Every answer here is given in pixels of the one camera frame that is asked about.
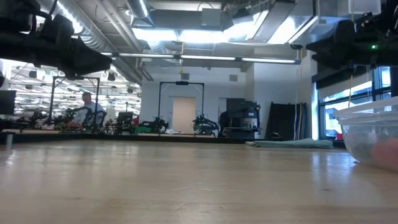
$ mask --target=vent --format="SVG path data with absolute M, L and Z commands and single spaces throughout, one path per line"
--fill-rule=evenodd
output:
M 238 75 L 229 75 L 229 80 L 231 82 L 237 82 L 238 81 Z
M 181 74 L 181 80 L 189 80 L 189 73 Z

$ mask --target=table surface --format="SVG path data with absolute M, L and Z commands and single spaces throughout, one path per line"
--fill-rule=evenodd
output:
M 65 141 L 0 151 L 1 223 L 397 223 L 398 174 L 330 149 Z

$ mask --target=person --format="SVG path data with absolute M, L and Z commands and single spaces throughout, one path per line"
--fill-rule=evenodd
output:
M 81 96 L 84 106 L 91 109 L 91 111 L 94 113 L 95 112 L 95 102 L 93 102 L 91 98 L 91 93 L 83 93 Z M 97 106 L 97 112 L 104 111 L 104 108 L 98 104 Z M 71 121 L 72 124 L 82 124 L 86 118 L 87 110 L 80 110 L 77 112 L 75 118 L 73 121 Z M 99 124 L 102 120 L 102 114 L 97 114 L 96 117 L 96 124 Z

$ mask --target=green towel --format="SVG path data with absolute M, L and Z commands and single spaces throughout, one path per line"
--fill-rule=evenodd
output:
M 329 140 L 318 140 L 315 141 L 313 139 L 303 139 L 296 141 L 254 141 L 254 142 L 246 142 L 248 146 L 253 147 L 304 147 L 304 148 L 325 148 L 331 149 L 333 148 L 333 142 Z

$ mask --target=air duct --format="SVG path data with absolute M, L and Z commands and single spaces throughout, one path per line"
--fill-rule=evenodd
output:
M 149 15 L 150 5 L 147 0 L 126 0 L 126 4 L 132 16 L 142 19 L 151 26 L 154 25 Z
M 54 0 L 38 0 L 43 11 L 49 11 Z M 54 15 L 61 14 L 67 18 L 74 18 L 83 30 L 79 33 L 84 43 L 91 49 L 98 52 L 117 52 L 115 46 L 102 34 L 91 19 L 80 9 L 73 0 L 58 0 Z M 117 58 L 113 61 L 113 65 L 118 72 L 129 81 L 141 84 L 142 77 L 123 59 Z

